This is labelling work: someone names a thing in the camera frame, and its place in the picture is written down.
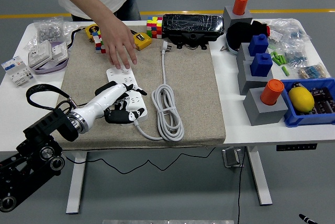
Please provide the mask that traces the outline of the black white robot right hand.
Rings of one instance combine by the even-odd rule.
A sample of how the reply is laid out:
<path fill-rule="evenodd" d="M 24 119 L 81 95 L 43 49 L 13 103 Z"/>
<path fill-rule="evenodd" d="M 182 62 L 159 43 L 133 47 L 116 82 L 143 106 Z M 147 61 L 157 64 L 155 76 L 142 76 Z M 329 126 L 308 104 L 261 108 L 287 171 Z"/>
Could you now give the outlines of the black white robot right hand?
<path fill-rule="evenodd" d="M 310 218 L 308 218 L 307 216 L 305 216 L 303 214 L 299 214 L 299 217 L 302 221 L 304 221 L 307 224 L 318 224 L 316 221 L 311 220 Z"/>

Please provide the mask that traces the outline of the person's right hand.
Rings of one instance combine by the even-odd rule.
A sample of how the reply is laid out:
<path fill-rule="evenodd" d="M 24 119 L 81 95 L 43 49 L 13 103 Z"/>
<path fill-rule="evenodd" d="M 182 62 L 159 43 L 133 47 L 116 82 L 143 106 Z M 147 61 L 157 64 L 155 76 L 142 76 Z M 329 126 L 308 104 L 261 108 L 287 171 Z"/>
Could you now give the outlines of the person's right hand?
<path fill-rule="evenodd" d="M 135 52 L 135 41 L 130 29 L 120 20 L 100 25 L 103 43 L 109 61 L 117 69 L 121 64 L 130 68 L 130 61 L 136 65 L 138 60 Z"/>

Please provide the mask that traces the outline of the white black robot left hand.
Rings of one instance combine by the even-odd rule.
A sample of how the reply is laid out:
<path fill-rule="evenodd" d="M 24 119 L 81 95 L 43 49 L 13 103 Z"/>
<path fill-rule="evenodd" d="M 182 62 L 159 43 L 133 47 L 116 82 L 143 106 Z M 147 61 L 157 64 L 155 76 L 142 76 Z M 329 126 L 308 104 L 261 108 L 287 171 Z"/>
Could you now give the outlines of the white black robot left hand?
<path fill-rule="evenodd" d="M 95 97 L 84 107 L 72 110 L 68 118 L 78 133 L 88 132 L 95 119 L 105 118 L 109 124 L 127 125 L 138 119 L 146 119 L 147 111 L 137 106 L 129 110 L 131 99 L 128 92 L 135 91 L 146 96 L 147 93 L 136 84 L 118 84 L 111 81 L 95 91 Z"/>

